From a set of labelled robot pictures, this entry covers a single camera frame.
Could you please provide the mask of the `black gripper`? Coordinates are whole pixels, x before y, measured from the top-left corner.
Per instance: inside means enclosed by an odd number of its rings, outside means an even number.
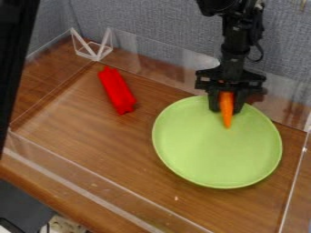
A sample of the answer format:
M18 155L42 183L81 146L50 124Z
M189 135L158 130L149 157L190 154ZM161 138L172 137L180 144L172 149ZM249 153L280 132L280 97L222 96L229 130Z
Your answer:
M196 71L194 89L208 92L209 110L220 111L218 91L236 92L233 113L237 114L246 101L248 93L261 92L265 76L242 70L240 74L224 75L220 66Z

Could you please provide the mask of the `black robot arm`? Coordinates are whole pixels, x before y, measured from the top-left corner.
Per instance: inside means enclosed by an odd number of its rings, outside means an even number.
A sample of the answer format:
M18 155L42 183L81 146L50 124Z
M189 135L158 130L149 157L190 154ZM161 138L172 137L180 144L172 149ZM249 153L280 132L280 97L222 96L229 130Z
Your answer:
M244 61L260 62L264 51L262 0L196 0L202 16L222 19L220 64L196 71L194 89L208 93L209 110L220 111L220 93L233 94L233 113L238 113L248 96L262 91L265 76L244 69Z

